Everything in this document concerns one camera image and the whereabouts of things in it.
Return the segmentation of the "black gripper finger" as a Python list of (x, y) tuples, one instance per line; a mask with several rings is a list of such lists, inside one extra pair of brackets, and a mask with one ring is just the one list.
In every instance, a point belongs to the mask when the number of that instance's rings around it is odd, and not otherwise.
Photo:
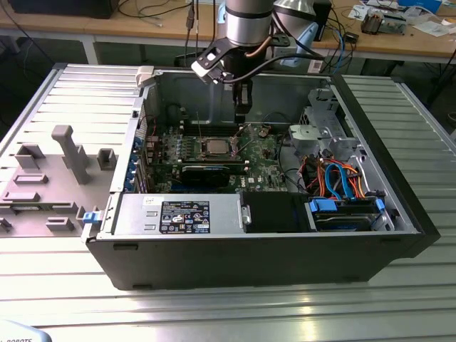
[(236, 82), (233, 85), (234, 122), (244, 123), (252, 109), (252, 80)]

